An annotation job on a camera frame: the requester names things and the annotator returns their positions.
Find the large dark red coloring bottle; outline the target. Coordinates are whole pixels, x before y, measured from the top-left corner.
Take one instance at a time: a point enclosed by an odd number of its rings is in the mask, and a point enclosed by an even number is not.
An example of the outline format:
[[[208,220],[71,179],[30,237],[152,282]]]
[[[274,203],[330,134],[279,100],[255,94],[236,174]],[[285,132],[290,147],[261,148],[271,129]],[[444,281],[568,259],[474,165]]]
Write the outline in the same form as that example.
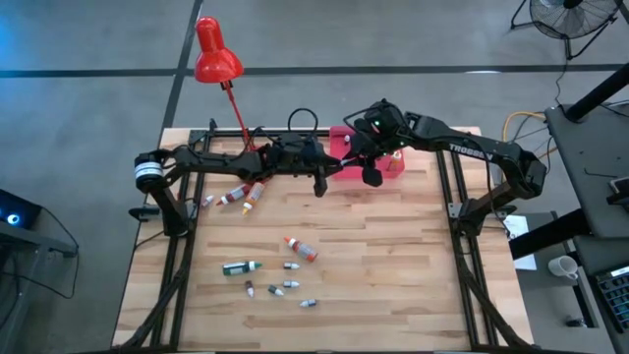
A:
[[[239,199],[244,198],[249,193],[251,188],[252,186],[250,184],[242,184],[239,187],[236,187],[235,189],[231,190],[230,192],[222,196],[217,202],[217,205],[221,206],[221,205],[228,205],[228,204],[234,203],[238,201]]]

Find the black keyboard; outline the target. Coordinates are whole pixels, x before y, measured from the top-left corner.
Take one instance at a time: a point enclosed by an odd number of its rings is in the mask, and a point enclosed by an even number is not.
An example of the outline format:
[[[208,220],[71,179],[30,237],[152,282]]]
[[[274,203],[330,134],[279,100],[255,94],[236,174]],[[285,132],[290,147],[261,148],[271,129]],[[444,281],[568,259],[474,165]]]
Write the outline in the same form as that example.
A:
[[[629,331],[629,264],[600,272],[595,281],[615,329]]]

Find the pink plastic bin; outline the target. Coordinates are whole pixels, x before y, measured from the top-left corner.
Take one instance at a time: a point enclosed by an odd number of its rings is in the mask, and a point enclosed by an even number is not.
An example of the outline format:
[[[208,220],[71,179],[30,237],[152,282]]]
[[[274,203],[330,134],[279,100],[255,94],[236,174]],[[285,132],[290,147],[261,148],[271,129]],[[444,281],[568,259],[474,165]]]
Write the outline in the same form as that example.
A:
[[[333,126],[329,130],[329,154],[335,158],[341,159],[350,149],[349,144],[344,144],[344,137],[349,135],[353,136],[353,131],[345,126]],[[389,164],[390,155],[380,157],[375,162],[375,167],[381,171],[383,179],[395,179],[405,170],[405,160],[403,153],[403,168],[399,172],[388,172],[387,165]],[[333,178],[338,180],[358,180],[362,178],[362,168],[360,166],[346,166],[341,172],[333,175]]]

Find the large yellow coloring bottle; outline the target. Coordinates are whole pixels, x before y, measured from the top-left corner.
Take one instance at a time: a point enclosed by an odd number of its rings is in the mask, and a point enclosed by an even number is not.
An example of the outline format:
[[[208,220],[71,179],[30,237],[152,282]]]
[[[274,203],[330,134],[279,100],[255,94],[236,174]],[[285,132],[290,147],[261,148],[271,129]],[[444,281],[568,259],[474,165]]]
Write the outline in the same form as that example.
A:
[[[259,200],[262,192],[264,190],[264,184],[262,182],[255,182],[247,194],[245,201],[243,203],[242,215],[246,215],[249,211],[251,211]]]

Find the large red-orange coloring bottle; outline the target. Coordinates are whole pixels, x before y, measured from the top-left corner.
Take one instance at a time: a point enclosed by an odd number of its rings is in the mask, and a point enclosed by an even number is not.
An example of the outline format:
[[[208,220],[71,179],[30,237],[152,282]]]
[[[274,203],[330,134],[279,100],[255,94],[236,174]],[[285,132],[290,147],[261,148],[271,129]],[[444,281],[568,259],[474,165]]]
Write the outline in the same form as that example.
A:
[[[305,244],[295,238],[285,237],[285,243],[292,249],[299,257],[312,263],[318,256],[317,251],[310,245]]]

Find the black device with blue light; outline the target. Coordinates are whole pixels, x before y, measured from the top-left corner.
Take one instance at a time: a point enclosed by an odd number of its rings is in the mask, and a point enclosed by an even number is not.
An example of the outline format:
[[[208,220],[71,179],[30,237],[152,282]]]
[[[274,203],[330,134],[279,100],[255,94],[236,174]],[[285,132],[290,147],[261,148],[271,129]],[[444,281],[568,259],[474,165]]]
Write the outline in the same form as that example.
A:
[[[10,226],[32,229],[42,206],[0,189],[0,221]]]

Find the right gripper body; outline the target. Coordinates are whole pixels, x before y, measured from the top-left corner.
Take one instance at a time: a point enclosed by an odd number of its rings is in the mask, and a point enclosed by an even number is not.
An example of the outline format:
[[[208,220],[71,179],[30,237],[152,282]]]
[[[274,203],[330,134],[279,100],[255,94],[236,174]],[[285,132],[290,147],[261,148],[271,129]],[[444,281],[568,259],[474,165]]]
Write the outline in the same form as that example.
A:
[[[382,99],[358,113],[351,122],[351,140],[367,143],[364,155],[384,155],[404,148],[409,138],[409,126],[399,108]]]

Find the grey side table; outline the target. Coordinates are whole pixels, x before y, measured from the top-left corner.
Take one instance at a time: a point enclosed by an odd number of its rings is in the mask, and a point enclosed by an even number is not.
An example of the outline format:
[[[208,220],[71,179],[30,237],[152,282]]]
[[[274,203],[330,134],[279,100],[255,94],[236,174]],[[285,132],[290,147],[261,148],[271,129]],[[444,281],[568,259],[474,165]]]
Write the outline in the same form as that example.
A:
[[[629,211],[607,202],[609,182],[629,177],[629,117],[598,107],[573,123],[566,112],[550,107],[544,115],[581,211],[594,235],[629,238]]]

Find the large green coloring bottle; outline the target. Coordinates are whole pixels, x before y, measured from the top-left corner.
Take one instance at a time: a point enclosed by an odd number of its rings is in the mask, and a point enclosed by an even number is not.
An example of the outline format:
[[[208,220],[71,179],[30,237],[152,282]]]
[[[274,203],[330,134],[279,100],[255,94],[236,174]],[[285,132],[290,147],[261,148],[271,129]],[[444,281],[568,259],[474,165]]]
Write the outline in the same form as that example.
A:
[[[225,276],[245,274],[255,271],[262,267],[262,263],[256,261],[245,261],[232,264],[225,264],[222,266],[222,273]]]

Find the white paper sheet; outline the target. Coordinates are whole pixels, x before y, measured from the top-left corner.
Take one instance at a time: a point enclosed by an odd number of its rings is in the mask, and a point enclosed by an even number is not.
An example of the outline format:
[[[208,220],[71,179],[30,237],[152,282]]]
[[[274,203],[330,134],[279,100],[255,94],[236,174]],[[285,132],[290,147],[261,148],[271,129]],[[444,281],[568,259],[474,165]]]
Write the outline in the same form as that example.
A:
[[[504,218],[503,223],[507,229],[506,235],[509,242],[512,242],[519,236],[529,231],[528,221],[525,216],[508,215]],[[517,270],[535,271],[537,269],[537,263],[534,255],[515,259],[514,265]]]

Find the black slanted beam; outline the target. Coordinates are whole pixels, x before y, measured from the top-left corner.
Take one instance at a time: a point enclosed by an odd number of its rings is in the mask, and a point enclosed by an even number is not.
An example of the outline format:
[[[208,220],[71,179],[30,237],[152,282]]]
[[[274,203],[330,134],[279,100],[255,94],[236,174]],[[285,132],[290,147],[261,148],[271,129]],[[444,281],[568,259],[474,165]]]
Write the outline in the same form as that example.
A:
[[[509,242],[510,252],[517,260],[575,236],[589,236],[591,233],[585,214],[578,208],[512,239]]]

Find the red desk lamp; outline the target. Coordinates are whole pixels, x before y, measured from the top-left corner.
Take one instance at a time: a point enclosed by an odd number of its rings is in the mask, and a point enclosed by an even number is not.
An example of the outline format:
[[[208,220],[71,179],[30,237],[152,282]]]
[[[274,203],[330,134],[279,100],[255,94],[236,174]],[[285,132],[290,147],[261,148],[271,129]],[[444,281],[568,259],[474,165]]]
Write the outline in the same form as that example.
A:
[[[219,84],[227,93],[243,134],[245,151],[255,150],[233,94],[232,81],[244,74],[244,67],[237,55],[225,45],[220,23],[215,18],[199,17],[196,32],[200,55],[196,61],[195,78],[200,83]]]

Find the white mug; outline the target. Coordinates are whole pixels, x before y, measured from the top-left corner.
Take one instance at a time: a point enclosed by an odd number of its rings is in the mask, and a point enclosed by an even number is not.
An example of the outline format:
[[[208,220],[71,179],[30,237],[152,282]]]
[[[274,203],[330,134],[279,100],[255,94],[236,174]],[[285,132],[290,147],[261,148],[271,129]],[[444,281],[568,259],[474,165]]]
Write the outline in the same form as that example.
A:
[[[577,280],[578,263],[569,256],[560,256],[550,260],[547,264],[547,268],[551,274],[557,277],[565,277],[570,280]]]

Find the grey desk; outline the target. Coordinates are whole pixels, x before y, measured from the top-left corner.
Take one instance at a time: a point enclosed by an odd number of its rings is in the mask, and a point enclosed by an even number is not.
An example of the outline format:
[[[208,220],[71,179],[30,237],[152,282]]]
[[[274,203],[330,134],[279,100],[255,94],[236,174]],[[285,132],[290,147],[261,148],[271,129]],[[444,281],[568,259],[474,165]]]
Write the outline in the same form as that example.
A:
[[[596,274],[629,264],[629,238],[604,239],[594,236],[577,236],[574,238],[574,244],[614,351],[616,354],[629,354],[629,331],[619,333],[615,329],[595,281]]]

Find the black floor fan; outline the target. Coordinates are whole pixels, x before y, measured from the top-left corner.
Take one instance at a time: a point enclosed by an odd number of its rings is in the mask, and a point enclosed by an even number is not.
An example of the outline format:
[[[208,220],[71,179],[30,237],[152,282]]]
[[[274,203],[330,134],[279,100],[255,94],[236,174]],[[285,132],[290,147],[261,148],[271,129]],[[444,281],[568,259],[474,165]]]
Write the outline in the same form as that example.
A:
[[[623,0],[522,0],[512,30],[535,27],[564,44],[567,61],[580,56],[617,19]]]

